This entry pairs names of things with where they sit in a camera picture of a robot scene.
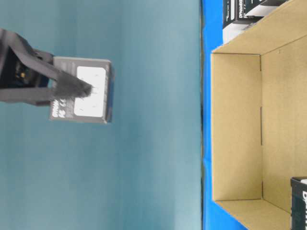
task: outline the cardboard box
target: cardboard box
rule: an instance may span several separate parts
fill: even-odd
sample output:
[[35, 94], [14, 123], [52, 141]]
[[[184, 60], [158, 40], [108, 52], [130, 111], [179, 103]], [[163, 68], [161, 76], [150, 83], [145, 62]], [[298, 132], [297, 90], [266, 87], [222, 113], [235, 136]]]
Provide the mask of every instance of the cardboard box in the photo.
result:
[[211, 58], [213, 200], [250, 230], [289, 230], [290, 179], [307, 175], [307, 1]]

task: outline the small box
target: small box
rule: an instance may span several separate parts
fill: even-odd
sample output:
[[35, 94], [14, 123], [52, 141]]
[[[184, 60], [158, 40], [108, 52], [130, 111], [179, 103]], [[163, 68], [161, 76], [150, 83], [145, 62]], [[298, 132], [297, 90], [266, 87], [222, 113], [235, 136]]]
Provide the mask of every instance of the small box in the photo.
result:
[[91, 84], [93, 89], [85, 98], [52, 101], [50, 119], [109, 123], [112, 116], [114, 84], [111, 62], [102, 59], [54, 57], [54, 66]]
[[223, 41], [228, 43], [262, 17], [246, 16], [244, 0], [223, 1]]
[[287, 0], [245, 0], [246, 16], [264, 17]]
[[307, 177], [294, 177], [292, 186], [291, 229], [307, 229]]

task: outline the teal surface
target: teal surface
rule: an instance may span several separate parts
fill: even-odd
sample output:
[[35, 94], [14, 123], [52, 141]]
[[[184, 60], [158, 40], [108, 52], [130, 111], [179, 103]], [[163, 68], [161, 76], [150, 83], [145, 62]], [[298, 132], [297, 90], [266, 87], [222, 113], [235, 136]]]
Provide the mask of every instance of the teal surface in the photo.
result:
[[0, 0], [0, 27], [108, 58], [113, 123], [0, 103], [0, 229], [200, 230], [198, 0]]

